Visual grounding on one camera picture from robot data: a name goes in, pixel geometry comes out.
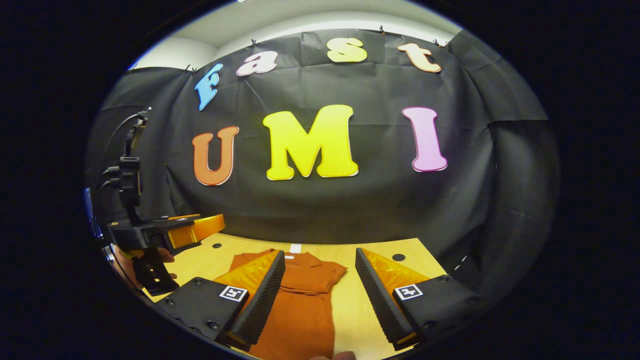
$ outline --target orange shirt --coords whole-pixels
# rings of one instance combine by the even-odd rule
[[[239,254],[231,270],[259,256]],[[309,360],[314,356],[333,357],[333,317],[331,289],[347,270],[331,261],[320,261],[308,252],[285,253],[285,273],[280,290],[258,343],[249,354],[264,360]]]

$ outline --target pink letter i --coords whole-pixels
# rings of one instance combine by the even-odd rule
[[[412,107],[402,110],[402,114],[411,121],[417,156],[413,161],[415,171],[439,171],[447,167],[447,159],[440,154],[438,135],[434,121],[435,111],[429,108]]]

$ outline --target letter m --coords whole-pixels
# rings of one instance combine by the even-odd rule
[[[269,180],[289,180],[294,170],[287,161],[287,153],[304,177],[311,174],[318,152],[322,150],[322,162],[318,175],[322,177],[353,176],[358,164],[351,160],[348,121],[353,109],[346,105],[329,105],[321,108],[307,133],[289,111],[273,113],[262,123],[271,132],[271,168]]]

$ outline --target hand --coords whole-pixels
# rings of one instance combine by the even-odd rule
[[[309,360],[329,360],[324,356],[314,356]],[[356,360],[356,354],[353,351],[343,351],[335,354],[331,360]]]
[[[143,252],[142,250],[134,250],[134,251],[130,251],[130,253],[136,257],[141,257]],[[169,250],[164,249],[159,247],[158,248],[158,254],[160,255],[160,258],[162,259],[163,263],[173,263],[175,261],[175,258],[173,257],[173,255],[171,255],[169,253]],[[115,257],[116,257],[116,262],[113,263],[113,267],[116,269],[116,271],[118,272],[118,274],[120,274],[120,276],[127,281],[127,284],[129,286],[132,287],[132,284],[127,280],[127,276],[131,279],[131,281],[133,281],[133,283],[135,284],[135,286],[138,289],[142,289],[142,284],[136,279],[136,272],[133,270],[133,261],[131,261],[130,259],[128,259],[126,256],[124,256],[124,254],[122,254],[122,251],[120,250],[119,247],[115,246]],[[178,275],[175,274],[169,274],[171,276],[172,279],[177,279]]]

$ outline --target wooden table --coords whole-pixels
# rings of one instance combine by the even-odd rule
[[[212,246],[215,243],[222,246],[214,249]],[[332,290],[335,353],[353,351],[358,360],[380,360],[411,349],[395,351],[387,341],[355,269],[357,247],[371,250],[386,258],[391,258],[394,254],[403,254],[406,259],[400,264],[429,278],[446,274],[417,238],[348,245],[302,244],[300,252],[309,252],[322,261],[333,261],[348,268]],[[196,276],[213,280],[228,272],[236,254],[267,249],[288,252],[291,244],[216,233],[203,240],[201,246],[176,255],[175,262],[167,263],[166,268],[178,275],[176,282],[182,286]],[[157,302],[167,294],[151,297],[147,293],[147,296]]]

